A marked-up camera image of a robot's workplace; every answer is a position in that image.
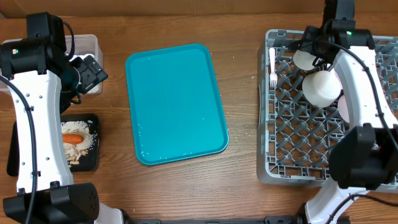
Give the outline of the orange carrot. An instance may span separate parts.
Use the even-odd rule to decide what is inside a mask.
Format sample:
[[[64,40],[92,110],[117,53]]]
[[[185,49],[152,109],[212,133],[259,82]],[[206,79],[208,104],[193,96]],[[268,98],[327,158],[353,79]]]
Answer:
[[[80,144],[84,141],[84,137],[79,134],[64,134],[63,142],[68,144]]]

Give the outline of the white bowl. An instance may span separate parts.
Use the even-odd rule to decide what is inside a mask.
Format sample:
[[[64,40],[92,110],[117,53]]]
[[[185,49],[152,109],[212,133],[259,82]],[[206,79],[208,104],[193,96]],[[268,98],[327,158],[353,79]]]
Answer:
[[[341,118],[345,122],[349,123],[348,107],[347,107],[346,99],[345,99],[344,95],[340,96],[340,98],[337,102],[337,108],[338,108],[338,112],[339,112]]]
[[[304,97],[312,105],[330,106],[341,93],[341,83],[335,72],[319,71],[307,75],[302,82]]]

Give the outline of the wooden handled fork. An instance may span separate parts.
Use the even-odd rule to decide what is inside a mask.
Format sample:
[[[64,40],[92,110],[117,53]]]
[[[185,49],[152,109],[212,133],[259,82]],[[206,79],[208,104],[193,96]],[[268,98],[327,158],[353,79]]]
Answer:
[[[269,49],[269,61],[270,61],[269,81],[271,88],[275,88],[277,86],[278,76],[275,72],[275,60],[276,60],[276,51],[275,48],[271,47]]]

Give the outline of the white paper cup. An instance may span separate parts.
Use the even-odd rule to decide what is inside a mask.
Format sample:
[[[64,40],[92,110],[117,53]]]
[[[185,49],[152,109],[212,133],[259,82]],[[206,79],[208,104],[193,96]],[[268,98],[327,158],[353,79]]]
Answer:
[[[309,71],[315,68],[314,62],[318,62],[319,58],[301,50],[296,50],[293,56],[294,64],[301,70]]]

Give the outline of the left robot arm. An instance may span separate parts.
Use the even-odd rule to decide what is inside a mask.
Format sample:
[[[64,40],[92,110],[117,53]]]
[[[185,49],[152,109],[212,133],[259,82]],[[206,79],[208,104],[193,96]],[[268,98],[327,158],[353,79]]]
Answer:
[[[17,195],[4,199],[4,213],[19,223],[129,223],[124,210],[99,201],[93,184],[74,183],[63,148],[60,115],[107,73],[93,57],[74,57],[61,18],[41,12],[26,22],[25,39],[1,45],[19,141]]]

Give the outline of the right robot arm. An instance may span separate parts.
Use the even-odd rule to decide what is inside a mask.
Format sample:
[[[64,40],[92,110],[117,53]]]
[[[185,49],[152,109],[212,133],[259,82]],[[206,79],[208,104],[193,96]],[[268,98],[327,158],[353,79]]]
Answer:
[[[349,131],[328,157],[330,176],[297,215],[297,223],[341,223],[342,213],[358,198],[367,197],[397,173],[397,118],[387,104],[376,70],[370,30],[357,29],[353,0],[324,3],[320,27],[308,26],[290,44],[294,64],[308,72],[302,83],[306,99],[326,107],[330,81],[320,81],[315,67],[330,64],[343,90]]]

